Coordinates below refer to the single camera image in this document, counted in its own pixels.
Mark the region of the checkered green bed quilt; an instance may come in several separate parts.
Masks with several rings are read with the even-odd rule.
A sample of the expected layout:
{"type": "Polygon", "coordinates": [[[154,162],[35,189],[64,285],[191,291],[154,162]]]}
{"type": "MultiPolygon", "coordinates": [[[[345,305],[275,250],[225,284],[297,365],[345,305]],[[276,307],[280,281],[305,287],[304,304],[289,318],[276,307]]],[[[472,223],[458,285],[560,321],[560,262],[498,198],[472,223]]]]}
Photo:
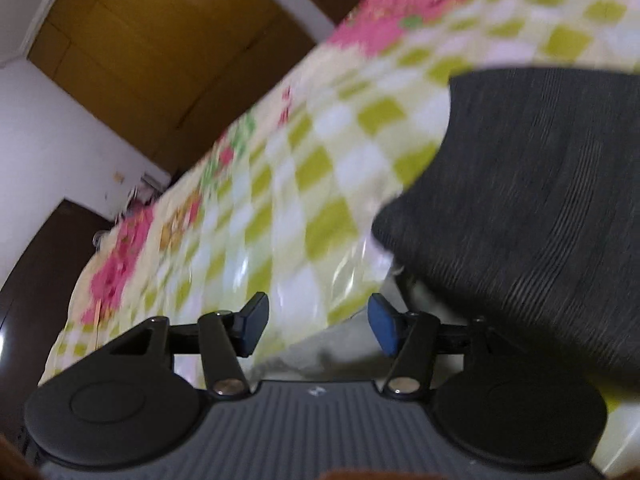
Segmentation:
{"type": "Polygon", "coordinates": [[[500,67],[639,78],[639,0],[364,0],[178,184],[105,241],[28,400],[48,479],[608,479],[639,467],[639,383],[526,344],[373,236],[437,154],[450,80],[500,67]],[[198,319],[269,321],[205,385],[198,319]],[[440,321],[430,391],[395,400],[378,292],[440,321]]]}

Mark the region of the dark grey folded garment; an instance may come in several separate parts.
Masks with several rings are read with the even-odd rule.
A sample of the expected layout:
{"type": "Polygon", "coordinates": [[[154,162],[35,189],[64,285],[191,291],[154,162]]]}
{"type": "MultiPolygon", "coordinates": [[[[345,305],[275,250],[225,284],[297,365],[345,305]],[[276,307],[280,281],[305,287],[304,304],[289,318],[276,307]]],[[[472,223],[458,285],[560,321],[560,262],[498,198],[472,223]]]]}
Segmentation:
{"type": "Polygon", "coordinates": [[[638,76],[500,67],[449,89],[442,145],[374,238],[520,341],[638,385],[638,76]]]}

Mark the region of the brown wooden wardrobe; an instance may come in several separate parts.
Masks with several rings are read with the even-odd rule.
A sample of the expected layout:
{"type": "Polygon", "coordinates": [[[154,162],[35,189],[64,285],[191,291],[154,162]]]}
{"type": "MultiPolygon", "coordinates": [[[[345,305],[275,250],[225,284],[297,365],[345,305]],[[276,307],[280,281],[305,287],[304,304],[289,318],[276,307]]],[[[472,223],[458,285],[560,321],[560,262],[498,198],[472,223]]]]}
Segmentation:
{"type": "Polygon", "coordinates": [[[55,0],[30,62],[168,172],[312,48],[276,0],[55,0]]]}

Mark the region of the dark wooden headboard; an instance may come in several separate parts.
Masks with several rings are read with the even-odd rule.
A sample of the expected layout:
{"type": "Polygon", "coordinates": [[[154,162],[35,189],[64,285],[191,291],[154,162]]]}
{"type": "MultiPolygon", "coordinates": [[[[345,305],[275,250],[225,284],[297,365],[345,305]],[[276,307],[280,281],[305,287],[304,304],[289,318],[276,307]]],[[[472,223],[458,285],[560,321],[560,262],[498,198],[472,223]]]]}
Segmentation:
{"type": "Polygon", "coordinates": [[[14,440],[66,323],[70,295],[93,256],[93,237],[113,222],[62,200],[28,244],[1,289],[1,433],[14,440]]]}

